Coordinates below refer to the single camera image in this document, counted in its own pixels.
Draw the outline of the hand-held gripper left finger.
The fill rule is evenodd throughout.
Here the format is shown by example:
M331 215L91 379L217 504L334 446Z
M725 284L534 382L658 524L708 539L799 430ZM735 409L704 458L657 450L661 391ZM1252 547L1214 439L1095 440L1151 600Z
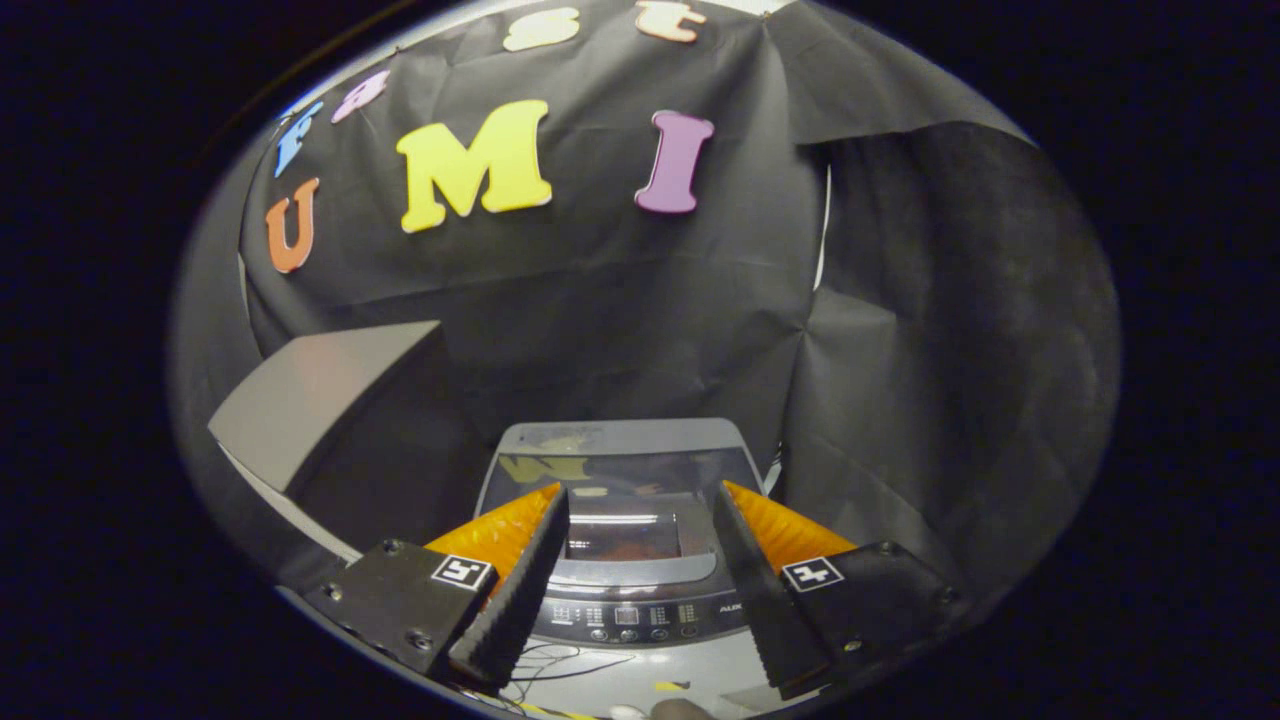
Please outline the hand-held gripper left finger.
M498 691L538 621L568 529L567 491L548 486L428 544L384 539L303 603L396 667Z

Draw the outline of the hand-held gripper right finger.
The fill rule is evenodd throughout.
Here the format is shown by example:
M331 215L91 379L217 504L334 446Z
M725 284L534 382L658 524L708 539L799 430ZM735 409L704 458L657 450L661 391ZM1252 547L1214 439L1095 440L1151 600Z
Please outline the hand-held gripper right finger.
M892 541L854 544L731 482L710 516L768 684L782 700L887 678L959 630L961 584Z

